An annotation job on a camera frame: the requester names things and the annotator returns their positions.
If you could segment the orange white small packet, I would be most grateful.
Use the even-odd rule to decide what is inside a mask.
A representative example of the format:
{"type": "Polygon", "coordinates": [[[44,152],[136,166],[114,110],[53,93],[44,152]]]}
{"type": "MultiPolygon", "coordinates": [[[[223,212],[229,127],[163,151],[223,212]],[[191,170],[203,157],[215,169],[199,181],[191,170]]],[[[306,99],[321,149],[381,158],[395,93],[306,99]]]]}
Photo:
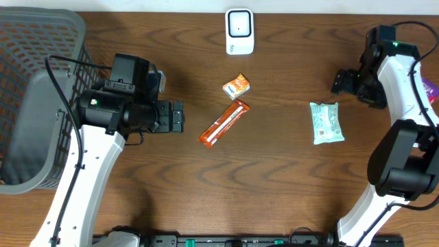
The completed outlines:
{"type": "Polygon", "coordinates": [[[235,79],[225,83],[222,89],[231,100],[235,100],[250,89],[250,81],[240,73],[235,79]]]}

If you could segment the mint green tissue packet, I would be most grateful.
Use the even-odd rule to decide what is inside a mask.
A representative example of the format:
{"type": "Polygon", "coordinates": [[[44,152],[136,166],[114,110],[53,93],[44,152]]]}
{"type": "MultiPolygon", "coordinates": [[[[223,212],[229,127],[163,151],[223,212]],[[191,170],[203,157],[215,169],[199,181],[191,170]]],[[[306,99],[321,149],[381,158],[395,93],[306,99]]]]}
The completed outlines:
{"type": "Polygon", "coordinates": [[[344,141],[339,122],[339,106],[334,104],[317,104],[310,102],[311,118],[313,125],[313,144],[333,143],[344,141]]]}

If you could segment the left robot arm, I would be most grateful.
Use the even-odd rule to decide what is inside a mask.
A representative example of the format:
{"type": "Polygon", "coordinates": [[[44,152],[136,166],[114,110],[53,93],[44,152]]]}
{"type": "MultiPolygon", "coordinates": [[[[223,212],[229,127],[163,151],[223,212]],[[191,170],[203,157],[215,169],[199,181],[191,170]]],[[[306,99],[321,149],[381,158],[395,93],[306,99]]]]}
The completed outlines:
{"type": "Polygon", "coordinates": [[[146,59],[116,54],[110,77],[67,104],[71,144],[50,210],[32,246],[142,246],[140,233],[118,226],[93,237],[112,168],[131,134],[181,133],[182,102],[160,100],[165,76],[146,59]]]}

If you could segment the orange snack bar wrapper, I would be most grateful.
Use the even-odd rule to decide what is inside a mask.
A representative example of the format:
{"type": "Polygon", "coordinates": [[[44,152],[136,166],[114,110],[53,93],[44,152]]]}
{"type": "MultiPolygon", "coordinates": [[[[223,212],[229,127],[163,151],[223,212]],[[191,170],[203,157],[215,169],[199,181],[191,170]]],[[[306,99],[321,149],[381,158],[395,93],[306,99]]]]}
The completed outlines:
{"type": "Polygon", "coordinates": [[[236,99],[229,108],[198,137],[198,141],[203,143],[206,147],[212,148],[218,139],[249,110],[249,105],[236,99]]]}

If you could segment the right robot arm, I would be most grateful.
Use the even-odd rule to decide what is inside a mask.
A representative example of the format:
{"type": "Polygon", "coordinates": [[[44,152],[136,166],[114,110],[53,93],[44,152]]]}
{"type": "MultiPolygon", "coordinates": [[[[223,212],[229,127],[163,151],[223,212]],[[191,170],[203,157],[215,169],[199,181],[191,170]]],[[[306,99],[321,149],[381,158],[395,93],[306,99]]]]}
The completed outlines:
{"type": "Polygon", "coordinates": [[[366,35],[360,68],[339,70],[331,92],[341,91],[373,108],[390,111],[391,127],[371,154],[368,185],[355,206],[337,222],[335,244],[369,246],[399,209],[412,206],[438,185],[438,116],[423,86],[418,47],[396,39],[397,24],[379,25],[366,35]]]}

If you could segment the purple snack packet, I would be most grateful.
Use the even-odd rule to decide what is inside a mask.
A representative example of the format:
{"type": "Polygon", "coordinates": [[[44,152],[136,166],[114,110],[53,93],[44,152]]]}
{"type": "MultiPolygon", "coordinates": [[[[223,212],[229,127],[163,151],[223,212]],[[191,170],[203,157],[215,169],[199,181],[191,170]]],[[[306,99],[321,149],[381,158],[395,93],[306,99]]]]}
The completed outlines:
{"type": "Polygon", "coordinates": [[[422,78],[423,87],[429,99],[429,103],[433,104],[438,100],[438,87],[428,80],[427,78],[422,78]]]}

